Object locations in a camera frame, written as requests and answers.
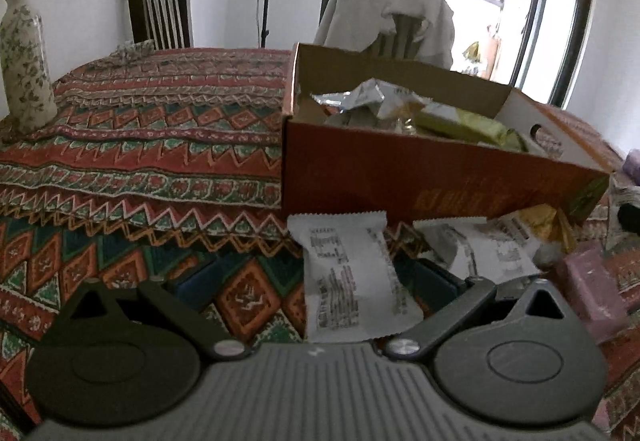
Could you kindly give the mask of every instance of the silver bolt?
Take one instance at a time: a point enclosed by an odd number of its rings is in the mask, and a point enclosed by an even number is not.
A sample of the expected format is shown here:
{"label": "silver bolt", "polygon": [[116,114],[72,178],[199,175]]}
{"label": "silver bolt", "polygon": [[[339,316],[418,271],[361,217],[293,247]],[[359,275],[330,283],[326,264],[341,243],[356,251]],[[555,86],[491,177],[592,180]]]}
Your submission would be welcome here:
{"label": "silver bolt", "polygon": [[244,344],[238,340],[221,340],[213,346],[214,352],[225,358],[233,358],[244,353]]}
{"label": "silver bolt", "polygon": [[395,355],[409,356],[420,350],[420,344],[409,338],[396,338],[386,344],[386,348]]}

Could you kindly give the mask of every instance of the open box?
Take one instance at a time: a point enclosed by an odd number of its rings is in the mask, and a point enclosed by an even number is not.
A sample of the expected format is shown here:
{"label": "open box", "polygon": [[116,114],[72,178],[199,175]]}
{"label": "open box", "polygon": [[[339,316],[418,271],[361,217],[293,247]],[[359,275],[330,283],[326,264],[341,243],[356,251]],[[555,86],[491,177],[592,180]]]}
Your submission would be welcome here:
{"label": "open box", "polygon": [[[542,126],[558,159],[444,138],[323,125],[311,94],[352,90],[370,78],[496,117],[521,134]],[[284,117],[282,211],[338,214],[386,210],[390,223],[498,217],[547,202],[583,221],[607,189],[609,167],[519,90],[409,60],[298,44]]]}

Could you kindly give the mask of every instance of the tablecloth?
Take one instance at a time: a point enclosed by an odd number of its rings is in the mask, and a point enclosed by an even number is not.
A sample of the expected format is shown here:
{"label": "tablecloth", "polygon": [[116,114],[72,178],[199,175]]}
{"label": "tablecloth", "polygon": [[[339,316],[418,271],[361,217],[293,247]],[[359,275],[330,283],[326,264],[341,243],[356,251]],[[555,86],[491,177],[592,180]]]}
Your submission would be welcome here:
{"label": "tablecloth", "polygon": [[[302,256],[276,216],[288,63],[289,52],[192,49],[129,66],[88,64],[55,85],[56,121],[2,147],[0,381],[32,417],[29,353],[86,277],[132,287],[217,262],[207,318],[252,344],[300,341]],[[620,163],[593,129],[548,110]],[[603,203],[578,230],[582,239],[606,233]],[[403,223],[385,238],[400,270],[426,248]],[[640,285],[636,259],[633,251],[610,259],[623,295]],[[632,439],[640,329],[603,350],[603,410],[614,436]],[[0,439],[17,436],[0,411]]]}

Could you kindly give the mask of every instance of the ribbed gray surface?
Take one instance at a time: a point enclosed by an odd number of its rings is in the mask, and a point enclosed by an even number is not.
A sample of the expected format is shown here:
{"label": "ribbed gray surface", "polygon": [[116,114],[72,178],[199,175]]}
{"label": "ribbed gray surface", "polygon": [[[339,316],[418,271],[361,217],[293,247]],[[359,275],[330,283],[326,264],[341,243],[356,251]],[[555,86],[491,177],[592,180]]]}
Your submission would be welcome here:
{"label": "ribbed gray surface", "polygon": [[459,413],[417,365],[369,344],[263,345],[249,360],[207,370],[190,397],[145,424],[108,431],[47,421],[29,441],[602,441],[580,424],[510,431]]}

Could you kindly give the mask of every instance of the chair post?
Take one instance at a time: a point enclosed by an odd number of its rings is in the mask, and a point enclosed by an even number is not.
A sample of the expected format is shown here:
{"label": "chair post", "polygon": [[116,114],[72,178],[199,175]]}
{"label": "chair post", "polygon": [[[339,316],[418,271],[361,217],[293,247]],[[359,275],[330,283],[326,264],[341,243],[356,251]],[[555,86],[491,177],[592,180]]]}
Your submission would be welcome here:
{"label": "chair post", "polygon": [[180,7],[180,22],[184,36],[184,46],[193,46],[193,29],[191,28],[191,0],[178,0]]}
{"label": "chair post", "polygon": [[134,42],[144,42],[149,36],[146,33],[145,0],[129,0],[131,29]]}

